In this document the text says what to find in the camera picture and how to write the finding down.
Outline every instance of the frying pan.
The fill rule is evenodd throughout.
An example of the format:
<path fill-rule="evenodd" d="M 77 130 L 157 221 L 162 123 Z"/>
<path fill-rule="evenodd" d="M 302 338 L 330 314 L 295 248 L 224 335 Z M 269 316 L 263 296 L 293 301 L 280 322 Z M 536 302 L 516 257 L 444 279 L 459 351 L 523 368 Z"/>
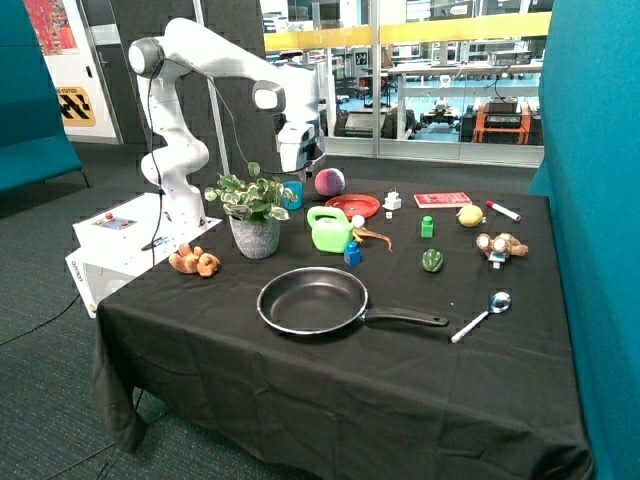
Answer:
<path fill-rule="evenodd" d="M 400 320 L 446 327 L 446 318 L 401 308 L 367 309 L 364 284 L 348 272 L 328 267 L 291 270 L 271 280 L 258 294 L 258 313 L 273 328 L 298 335 L 332 332 L 362 320 Z"/>

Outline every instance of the gray plant pot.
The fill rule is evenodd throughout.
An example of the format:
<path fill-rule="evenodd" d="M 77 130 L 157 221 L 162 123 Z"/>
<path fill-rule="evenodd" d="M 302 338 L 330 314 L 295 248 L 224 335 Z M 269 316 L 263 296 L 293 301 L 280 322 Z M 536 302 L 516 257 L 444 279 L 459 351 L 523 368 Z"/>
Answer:
<path fill-rule="evenodd" d="M 245 257 L 266 258 L 278 248 L 280 221 L 270 218 L 262 225 L 252 225 L 229 217 L 229 223 L 236 245 Z"/>

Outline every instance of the potted plant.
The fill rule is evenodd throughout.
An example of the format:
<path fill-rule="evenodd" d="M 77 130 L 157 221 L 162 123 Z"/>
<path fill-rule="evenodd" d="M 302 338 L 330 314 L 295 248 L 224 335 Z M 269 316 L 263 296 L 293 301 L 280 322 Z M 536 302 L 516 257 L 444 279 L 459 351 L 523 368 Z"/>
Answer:
<path fill-rule="evenodd" d="M 278 248 L 280 221 L 289 219 L 283 199 L 295 202 L 298 196 L 278 177 L 258 178 L 257 163 L 250 162 L 248 167 L 251 182 L 235 175 L 220 175 L 218 187 L 205 189 L 204 197 L 209 202 L 220 199 L 240 251 L 249 258 L 265 258 Z"/>

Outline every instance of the glass wall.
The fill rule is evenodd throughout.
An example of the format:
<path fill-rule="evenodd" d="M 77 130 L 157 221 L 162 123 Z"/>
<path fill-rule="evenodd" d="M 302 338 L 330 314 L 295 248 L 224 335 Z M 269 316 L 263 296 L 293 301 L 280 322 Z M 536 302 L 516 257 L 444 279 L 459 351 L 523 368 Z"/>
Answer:
<path fill-rule="evenodd" d="M 278 3 L 286 33 L 265 44 L 316 66 L 328 153 L 541 162 L 552 0 L 262 0 L 263 12 Z"/>

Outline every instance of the robot control box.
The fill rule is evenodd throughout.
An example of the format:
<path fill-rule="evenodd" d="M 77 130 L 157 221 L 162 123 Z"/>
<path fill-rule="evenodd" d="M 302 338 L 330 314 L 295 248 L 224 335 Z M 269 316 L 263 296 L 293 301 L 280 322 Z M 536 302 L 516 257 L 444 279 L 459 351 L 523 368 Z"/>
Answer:
<path fill-rule="evenodd" d="M 98 303 L 169 258 L 181 243 L 191 242 L 220 222 L 207 218 L 200 227 L 176 232 L 160 217 L 158 195 L 145 193 L 74 224 L 80 248 L 65 260 L 89 316 L 95 318 Z M 156 239 L 153 250 L 152 238 Z"/>

